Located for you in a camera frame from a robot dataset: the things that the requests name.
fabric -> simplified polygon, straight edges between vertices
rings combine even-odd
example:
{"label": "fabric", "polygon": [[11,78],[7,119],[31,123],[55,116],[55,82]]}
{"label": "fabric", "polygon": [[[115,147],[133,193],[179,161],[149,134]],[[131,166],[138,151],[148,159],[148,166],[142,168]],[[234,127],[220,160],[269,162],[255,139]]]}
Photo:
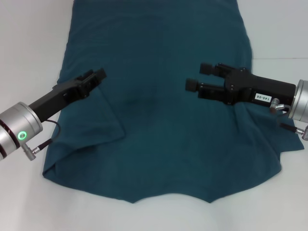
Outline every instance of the fabric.
{"label": "fabric", "polygon": [[266,107],[185,91],[188,77],[223,84],[198,74],[201,62],[251,69],[236,0],[75,0],[58,83],[101,67],[108,77],[62,110],[43,176],[134,203],[212,202],[277,174],[281,152],[303,149],[298,136]]}

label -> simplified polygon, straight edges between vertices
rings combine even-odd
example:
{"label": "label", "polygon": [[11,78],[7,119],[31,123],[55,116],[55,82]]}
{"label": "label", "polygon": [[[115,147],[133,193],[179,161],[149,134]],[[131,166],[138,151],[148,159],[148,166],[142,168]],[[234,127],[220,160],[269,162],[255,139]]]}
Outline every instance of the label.
{"label": "label", "polygon": [[270,103],[271,96],[262,95],[262,94],[257,93],[256,96],[255,96],[255,99]]}

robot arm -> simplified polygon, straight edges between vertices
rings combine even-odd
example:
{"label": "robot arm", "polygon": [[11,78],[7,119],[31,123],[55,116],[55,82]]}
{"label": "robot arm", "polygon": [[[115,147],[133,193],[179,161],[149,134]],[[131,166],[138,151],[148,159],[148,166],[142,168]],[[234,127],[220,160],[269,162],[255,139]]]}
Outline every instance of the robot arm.
{"label": "robot arm", "polygon": [[96,72],[86,72],[68,82],[58,84],[53,90],[29,106],[20,102],[0,114],[0,160],[4,159],[22,147],[30,160],[35,154],[52,142],[39,145],[31,150],[26,142],[43,130],[42,122],[68,106],[69,104],[85,99],[106,77],[103,69]]}
{"label": "robot arm", "polygon": [[[223,87],[199,83],[188,78],[185,89],[198,92],[198,97],[234,105],[238,102],[249,102],[270,108],[272,113],[277,110],[287,111],[289,118],[308,123],[308,81],[300,80],[298,85],[280,82],[251,74],[245,68],[218,64],[212,66],[202,63],[200,73],[215,75],[225,79]],[[308,141],[308,126],[305,130],[280,124],[281,127],[302,135]]]}

black bracket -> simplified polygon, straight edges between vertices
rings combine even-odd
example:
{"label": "black bracket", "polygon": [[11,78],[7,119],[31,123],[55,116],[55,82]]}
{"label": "black bracket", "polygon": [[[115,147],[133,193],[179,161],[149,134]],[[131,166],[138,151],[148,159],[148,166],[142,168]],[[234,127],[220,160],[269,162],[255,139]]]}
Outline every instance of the black bracket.
{"label": "black bracket", "polygon": [[75,79],[55,85],[51,92],[30,104],[29,107],[40,121],[44,122],[69,104],[87,98],[104,78],[106,78],[104,69],[95,72],[90,70]]}

green indicator ring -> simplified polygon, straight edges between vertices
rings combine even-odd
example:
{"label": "green indicator ring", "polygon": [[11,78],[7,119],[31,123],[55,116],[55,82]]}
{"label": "green indicator ring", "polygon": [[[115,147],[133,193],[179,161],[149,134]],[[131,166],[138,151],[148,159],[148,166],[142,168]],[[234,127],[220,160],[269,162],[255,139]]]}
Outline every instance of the green indicator ring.
{"label": "green indicator ring", "polygon": [[21,141],[24,140],[26,137],[27,137],[27,133],[25,131],[19,132],[17,136],[17,138]]}

